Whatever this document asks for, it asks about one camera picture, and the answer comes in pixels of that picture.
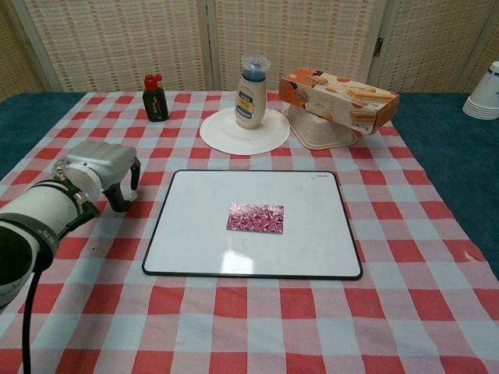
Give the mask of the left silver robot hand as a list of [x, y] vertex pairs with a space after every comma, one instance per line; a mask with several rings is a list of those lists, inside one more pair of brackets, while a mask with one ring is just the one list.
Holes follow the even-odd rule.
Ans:
[[84, 140], [56, 162], [53, 178], [45, 185], [80, 206], [96, 203], [104, 195], [115, 212], [123, 213], [136, 198], [140, 169], [135, 148]]

